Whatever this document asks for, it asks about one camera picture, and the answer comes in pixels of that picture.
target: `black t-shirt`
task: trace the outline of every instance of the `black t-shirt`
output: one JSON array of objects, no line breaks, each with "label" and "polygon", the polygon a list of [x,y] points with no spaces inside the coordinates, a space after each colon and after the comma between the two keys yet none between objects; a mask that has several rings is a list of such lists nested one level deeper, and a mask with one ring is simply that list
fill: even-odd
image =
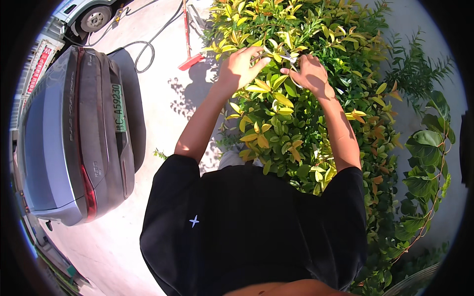
[{"label": "black t-shirt", "polygon": [[261,167],[205,173],[172,155],[155,174],[140,249],[168,296],[221,296],[314,278],[345,290],[367,253],[362,173],[339,172],[318,197]]}]

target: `broom handle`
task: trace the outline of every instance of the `broom handle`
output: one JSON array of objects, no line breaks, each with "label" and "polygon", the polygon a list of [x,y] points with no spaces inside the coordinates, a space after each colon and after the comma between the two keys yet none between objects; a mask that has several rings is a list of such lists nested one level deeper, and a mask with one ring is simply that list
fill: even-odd
[{"label": "broom handle", "polygon": [[191,47],[189,46],[189,23],[188,14],[186,12],[186,0],[182,0],[182,9],[184,14],[184,32],[186,34],[186,49],[188,50],[188,58],[191,57]]}]

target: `hand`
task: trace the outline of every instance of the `hand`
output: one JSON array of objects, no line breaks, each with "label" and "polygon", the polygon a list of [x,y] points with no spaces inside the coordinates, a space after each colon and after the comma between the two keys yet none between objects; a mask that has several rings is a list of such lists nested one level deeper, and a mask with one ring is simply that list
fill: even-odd
[{"label": "hand", "polygon": [[258,56],[263,48],[258,46],[244,47],[230,55],[221,67],[216,86],[233,94],[251,82],[258,73],[270,62],[266,57],[250,67],[250,58]]},{"label": "hand", "polygon": [[319,58],[311,54],[299,58],[301,71],[295,72],[286,68],[280,69],[285,75],[290,75],[297,84],[310,90],[317,98],[334,98],[333,88],[328,83],[328,73],[319,62]]}]

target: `rear windshield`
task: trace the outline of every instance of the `rear windshield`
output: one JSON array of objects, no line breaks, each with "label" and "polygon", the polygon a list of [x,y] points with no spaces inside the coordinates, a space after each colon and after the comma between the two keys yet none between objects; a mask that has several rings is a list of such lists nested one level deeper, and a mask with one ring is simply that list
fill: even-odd
[{"label": "rear windshield", "polygon": [[56,208],[56,203],[49,186],[46,172],[45,154],[43,149],[43,109],[45,104],[46,87],[37,85],[34,98],[30,98],[31,106],[23,118],[23,171],[25,184],[28,188],[28,205],[34,210]]}]

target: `white wall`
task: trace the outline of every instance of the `white wall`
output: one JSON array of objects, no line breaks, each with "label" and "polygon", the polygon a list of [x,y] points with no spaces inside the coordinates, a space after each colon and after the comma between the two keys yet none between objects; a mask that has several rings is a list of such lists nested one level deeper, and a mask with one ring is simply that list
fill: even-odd
[{"label": "white wall", "polygon": [[[373,0],[360,0],[362,5],[369,4],[374,8]],[[423,44],[423,50],[427,56],[437,59],[441,56],[451,55],[446,41],[441,35],[440,30],[431,19],[423,6],[416,0],[396,0],[390,3],[392,9],[391,15],[386,16],[386,22],[389,29],[384,30],[384,37],[388,40],[391,32],[400,33],[400,36],[407,35],[411,37],[413,32],[421,30],[426,32],[422,39],[426,42]],[[404,38],[399,45],[406,47],[408,39]],[[383,72],[389,69],[388,63],[382,63]],[[451,127],[456,134],[456,143],[446,157],[449,172],[451,173],[451,186],[447,192],[446,198],[439,205],[439,210],[435,213],[435,217],[431,221],[431,229],[426,236],[421,238],[413,248],[410,249],[412,255],[419,253],[424,247],[439,247],[442,242],[450,241],[456,235],[465,204],[467,189],[461,184],[461,170],[459,166],[459,132],[461,129],[461,115],[467,110],[466,97],[461,76],[457,69],[453,70],[450,79],[442,81],[443,87],[435,82],[435,90],[442,91],[451,108]],[[395,118],[394,128],[396,131],[402,132],[400,143],[404,144],[413,132],[421,129],[421,118],[418,118],[411,107],[407,107],[406,101],[399,102],[392,100],[393,110],[398,112]],[[405,149],[395,148],[393,152],[399,155],[398,160],[398,193],[397,199],[405,198],[407,187],[401,182],[404,178],[403,172],[410,170],[407,159],[411,157],[410,152]]]}]

